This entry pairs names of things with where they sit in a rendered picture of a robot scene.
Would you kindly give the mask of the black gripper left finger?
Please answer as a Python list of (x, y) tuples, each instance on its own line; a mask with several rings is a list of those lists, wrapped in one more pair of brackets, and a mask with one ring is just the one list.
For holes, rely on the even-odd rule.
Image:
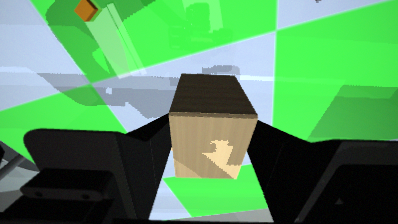
[(23, 142), (40, 171), (114, 173), (128, 219), (149, 219), (172, 148), (169, 113), (128, 133), (31, 129)]

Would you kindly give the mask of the orange block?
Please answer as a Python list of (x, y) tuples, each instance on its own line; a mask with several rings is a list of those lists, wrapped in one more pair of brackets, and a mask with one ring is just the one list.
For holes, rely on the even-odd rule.
[(74, 12), (78, 14), (85, 22), (89, 22), (98, 10), (99, 9), (93, 5), (91, 0), (81, 0), (74, 9)]

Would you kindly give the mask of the light brown wooden block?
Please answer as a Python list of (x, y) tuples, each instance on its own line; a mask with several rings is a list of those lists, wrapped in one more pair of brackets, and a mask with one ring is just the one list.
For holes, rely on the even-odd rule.
[(175, 178), (237, 180), (257, 121), (235, 75), (181, 73), (169, 110)]

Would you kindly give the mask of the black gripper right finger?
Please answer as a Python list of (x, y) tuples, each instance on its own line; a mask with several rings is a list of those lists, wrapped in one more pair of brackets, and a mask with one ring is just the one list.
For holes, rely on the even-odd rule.
[(398, 141), (310, 143), (257, 121), (248, 156), (274, 222), (303, 222), (341, 165), (398, 165)]

